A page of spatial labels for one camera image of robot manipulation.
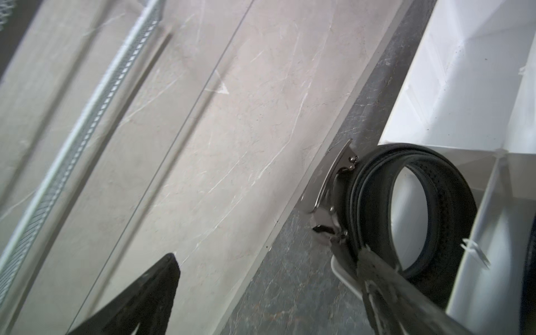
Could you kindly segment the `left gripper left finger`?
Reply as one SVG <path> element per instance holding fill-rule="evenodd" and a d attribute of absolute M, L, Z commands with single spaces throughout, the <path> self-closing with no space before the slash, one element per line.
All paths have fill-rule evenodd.
<path fill-rule="evenodd" d="M 71 334 L 165 334 L 180 280 L 172 253 L 163 256 Z"/>

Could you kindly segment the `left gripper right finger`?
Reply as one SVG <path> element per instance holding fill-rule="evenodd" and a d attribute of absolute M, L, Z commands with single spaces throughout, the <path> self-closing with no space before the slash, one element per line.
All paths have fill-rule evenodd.
<path fill-rule="evenodd" d="M 375 334 L 470 334 L 374 252 L 359 252 L 357 270 Z"/>

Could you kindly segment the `long black leather belt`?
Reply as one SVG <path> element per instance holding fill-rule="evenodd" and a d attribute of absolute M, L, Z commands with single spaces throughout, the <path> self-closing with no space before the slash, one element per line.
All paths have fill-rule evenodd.
<path fill-rule="evenodd" d="M 529 234 L 523 268 L 519 329 L 520 334 L 535 334 L 535 220 Z"/>

